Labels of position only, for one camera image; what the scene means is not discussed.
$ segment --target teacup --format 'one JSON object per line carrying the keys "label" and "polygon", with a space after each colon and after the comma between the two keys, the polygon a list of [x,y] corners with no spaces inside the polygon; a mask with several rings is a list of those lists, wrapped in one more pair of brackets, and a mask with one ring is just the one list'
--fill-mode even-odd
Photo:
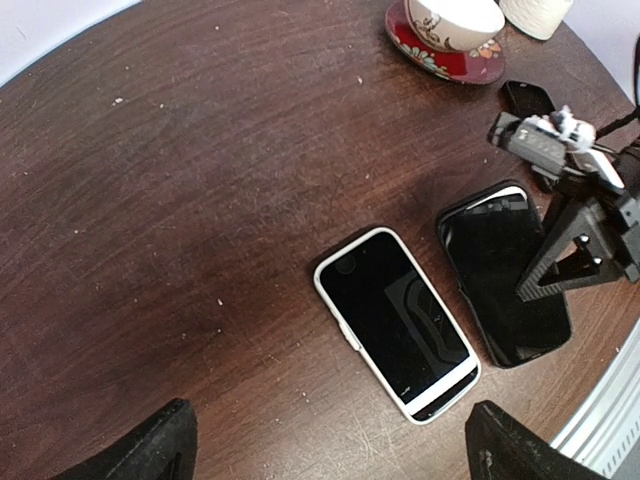
{"label": "teacup", "polygon": [[494,0],[404,0],[411,28],[441,52],[478,48],[504,27]]}

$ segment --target wooden table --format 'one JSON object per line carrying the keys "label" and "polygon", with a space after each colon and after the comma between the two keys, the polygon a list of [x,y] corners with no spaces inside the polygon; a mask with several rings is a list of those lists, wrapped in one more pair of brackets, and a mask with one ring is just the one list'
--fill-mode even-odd
{"label": "wooden table", "polygon": [[[149,1],[0,90],[0,477],[53,475],[176,396],[197,410],[199,479],[465,478],[463,425],[484,399],[546,440],[561,429],[638,318],[639,289],[571,293],[567,346],[490,364],[434,217],[530,178],[485,141],[501,82],[418,70],[385,37],[386,6]],[[505,78],[598,125],[628,112],[566,27],[500,39]],[[326,249],[372,224],[403,237],[484,363],[426,427],[311,283]]]}

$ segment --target metal edge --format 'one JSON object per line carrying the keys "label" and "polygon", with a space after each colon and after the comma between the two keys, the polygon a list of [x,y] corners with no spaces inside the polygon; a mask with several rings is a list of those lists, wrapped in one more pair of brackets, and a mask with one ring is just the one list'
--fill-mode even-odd
{"label": "metal edge", "polygon": [[551,446],[611,478],[640,437],[640,319]]}

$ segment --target white phone case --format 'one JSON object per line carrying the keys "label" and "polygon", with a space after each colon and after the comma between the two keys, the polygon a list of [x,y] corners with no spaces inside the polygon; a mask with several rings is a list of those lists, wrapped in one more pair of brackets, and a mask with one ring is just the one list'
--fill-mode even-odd
{"label": "white phone case", "polygon": [[[362,345],[358,341],[358,338],[356,337],[356,335],[353,333],[353,331],[349,327],[349,324],[346,322],[344,317],[338,311],[338,309],[336,308],[336,306],[332,302],[331,298],[329,297],[329,295],[327,294],[325,289],[322,287],[322,284],[320,283],[320,274],[327,267],[327,265],[333,263],[338,258],[342,257],[343,255],[345,255],[347,252],[349,252],[350,250],[354,249],[358,245],[364,243],[365,241],[367,241],[368,239],[370,239],[374,235],[377,235],[377,234],[383,233],[383,232],[390,234],[398,242],[398,244],[400,245],[400,247],[402,248],[402,250],[406,254],[407,258],[409,258],[409,260],[411,261],[413,267],[416,269],[416,271],[420,275],[420,278],[422,278],[422,280],[425,282],[425,284],[427,285],[427,287],[429,288],[429,290],[431,291],[433,296],[436,298],[438,303],[442,306],[442,309],[444,310],[445,314],[447,315],[449,321],[451,322],[451,324],[455,328],[456,332],[460,336],[460,339],[462,340],[462,342],[464,343],[465,347],[469,351],[469,358],[467,358],[464,362],[462,362],[460,365],[458,365],[456,368],[454,368],[445,377],[441,378],[438,382],[436,382],[431,387],[429,387],[427,390],[425,390],[423,393],[421,393],[416,399],[414,399],[411,402],[409,402],[409,404],[405,404],[400,399],[400,397],[393,391],[393,388],[391,387],[389,382],[387,382],[386,378],[382,375],[382,373],[380,372],[380,370],[378,369],[376,364],[373,362],[373,360],[371,359],[371,357],[369,356],[367,351],[362,347]],[[459,325],[454,320],[453,315],[451,315],[451,312],[449,311],[447,306],[444,304],[444,302],[440,298],[440,295],[438,295],[438,292],[433,288],[433,285],[431,284],[431,282],[429,281],[429,279],[427,278],[425,273],[420,268],[420,265],[418,265],[418,262],[416,262],[416,259],[413,257],[413,255],[411,255],[411,252],[409,252],[409,249],[402,242],[402,240],[400,240],[400,237],[398,236],[398,234],[396,232],[394,232],[393,230],[391,230],[389,228],[386,228],[386,227],[374,228],[373,230],[370,230],[369,232],[365,233],[362,237],[356,239],[355,241],[353,241],[352,243],[350,243],[346,247],[340,249],[338,252],[334,253],[329,258],[325,259],[322,263],[320,263],[320,265],[318,265],[318,267],[316,268],[315,273],[313,275],[313,282],[315,284],[316,290],[318,291],[318,293],[320,294],[320,296],[322,297],[324,302],[329,307],[329,310],[331,311],[332,315],[337,320],[338,326],[340,327],[340,330],[342,331],[344,337],[347,339],[347,341],[349,342],[351,347],[354,350],[356,350],[357,352],[359,352],[360,355],[362,355],[362,358],[364,358],[364,361],[367,363],[367,365],[369,365],[369,368],[373,371],[375,376],[378,377],[378,380],[380,381],[382,386],[385,388],[387,393],[391,396],[391,398],[396,403],[396,405],[398,406],[400,411],[403,413],[403,415],[411,423],[416,424],[416,425],[426,425],[427,423],[435,420],[438,416],[440,416],[447,409],[449,409],[454,403],[456,403],[465,393],[467,393],[478,382],[478,379],[480,378],[480,374],[481,374],[481,370],[482,370],[480,361],[478,360],[478,356],[476,355],[476,353],[471,348],[471,345],[469,344],[469,341],[467,340],[467,337],[464,335],[464,333],[460,329]],[[444,407],[442,407],[440,410],[438,410],[437,413],[435,413],[434,415],[432,415],[430,418],[428,418],[425,421],[418,421],[418,420],[413,418],[412,413],[411,413],[412,410],[415,410],[415,408],[417,408],[421,404],[424,404],[423,407],[422,407],[422,408],[424,408],[430,402],[432,402],[435,399],[437,399],[440,395],[445,393],[448,389],[450,389],[456,383],[458,383],[460,380],[462,380],[466,375],[471,373],[471,371],[473,371],[473,369],[475,369],[475,368],[478,369],[478,374],[476,375],[476,378],[469,385],[467,385],[459,394],[457,394],[454,398],[452,398]]]}

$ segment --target saucer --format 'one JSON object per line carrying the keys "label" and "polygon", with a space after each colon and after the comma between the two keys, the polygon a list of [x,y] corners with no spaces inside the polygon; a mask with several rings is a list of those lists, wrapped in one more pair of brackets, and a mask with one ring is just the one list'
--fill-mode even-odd
{"label": "saucer", "polygon": [[456,83],[486,85],[504,73],[502,47],[495,40],[464,53],[444,53],[425,45],[413,32],[403,0],[389,7],[385,16],[387,34],[402,53],[427,72]]}

